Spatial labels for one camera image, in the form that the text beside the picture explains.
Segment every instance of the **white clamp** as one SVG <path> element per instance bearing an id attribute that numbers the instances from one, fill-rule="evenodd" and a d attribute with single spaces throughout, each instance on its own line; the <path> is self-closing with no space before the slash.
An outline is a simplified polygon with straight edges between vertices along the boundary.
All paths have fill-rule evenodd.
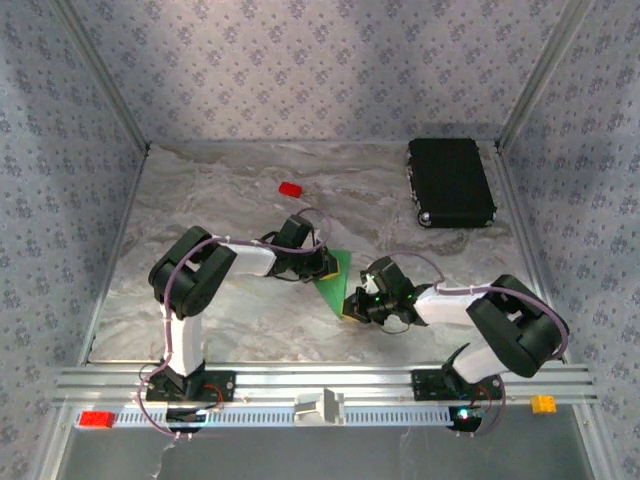
<path id="1" fill-rule="evenodd" d="M 300 395 L 296 398 L 293 423 L 296 426 L 344 425 L 344 395 L 328 388 L 322 394 Z"/>

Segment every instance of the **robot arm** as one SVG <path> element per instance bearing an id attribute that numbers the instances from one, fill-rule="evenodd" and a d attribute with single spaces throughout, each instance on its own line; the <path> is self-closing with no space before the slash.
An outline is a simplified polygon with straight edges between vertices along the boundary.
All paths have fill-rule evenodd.
<path id="1" fill-rule="evenodd" d="M 266 245 L 266 239 L 270 239 L 268 243 L 272 246 L 301 249 L 309 234 L 315 238 L 313 225 L 299 215 L 291 215 L 280 231 L 265 235 L 261 241 L 237 245 L 225 244 L 221 240 L 221 243 L 206 245 L 178 272 L 169 302 L 177 320 L 171 322 L 172 355 L 165 375 L 186 396 L 190 396 L 187 393 L 190 389 L 189 377 L 204 367 L 202 312 L 211 303 L 227 275 L 281 278 L 280 274 L 290 271 L 297 276 L 297 280 L 310 281 L 337 272 L 338 263 L 326 247 L 300 254 L 274 252 Z M 194 247 L 211 238 L 212 235 L 202 227 L 190 228 L 151 269 L 149 284 L 161 305 L 164 303 L 169 276 L 178 263 Z"/>
<path id="2" fill-rule="evenodd" d="M 395 315 L 406 324 L 450 323 L 480 331 L 483 340 L 461 347 L 443 366 L 452 392 L 507 371 L 532 377 L 561 344 L 562 333 L 549 316 L 527 302 L 491 291 L 495 287 L 537 299 L 511 275 L 502 275 L 485 288 L 475 287 L 488 293 L 450 296 L 445 288 L 414 286 L 389 257 L 383 257 L 361 272 L 361 280 L 364 286 L 344 302 L 345 316 L 383 325 Z"/>

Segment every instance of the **floral wallpaper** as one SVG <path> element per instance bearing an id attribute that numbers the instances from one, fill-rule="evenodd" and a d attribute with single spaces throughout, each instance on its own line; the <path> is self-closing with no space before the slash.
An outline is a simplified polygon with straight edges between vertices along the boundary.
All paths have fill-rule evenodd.
<path id="1" fill-rule="evenodd" d="M 0 2 L 0 478 L 26 478 L 141 154 L 43 0 Z"/>
<path id="2" fill-rule="evenodd" d="M 566 0 L 70 0 L 145 136 L 494 139 Z"/>
<path id="3" fill-rule="evenodd" d="M 640 479 L 640 4 L 596 2 L 507 156 L 571 350 Z"/>

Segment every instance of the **green cloth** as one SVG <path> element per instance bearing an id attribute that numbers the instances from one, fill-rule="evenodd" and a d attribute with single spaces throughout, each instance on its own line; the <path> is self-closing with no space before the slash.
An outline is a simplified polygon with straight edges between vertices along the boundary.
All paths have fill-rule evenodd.
<path id="1" fill-rule="evenodd" d="M 339 272 L 324 280 L 315 280 L 313 283 L 329 304 L 333 313 L 342 318 L 342 304 L 347 294 L 347 278 L 351 266 L 351 252 L 348 250 L 331 250 L 329 253 L 338 261 Z"/>

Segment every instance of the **black suitcase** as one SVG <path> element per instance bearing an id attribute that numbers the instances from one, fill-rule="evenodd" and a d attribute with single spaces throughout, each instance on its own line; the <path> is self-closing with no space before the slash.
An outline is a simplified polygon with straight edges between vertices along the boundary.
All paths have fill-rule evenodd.
<path id="1" fill-rule="evenodd" d="M 407 174 L 418 222 L 426 228 L 480 228 L 496 206 L 476 142 L 418 138 L 409 142 Z"/>

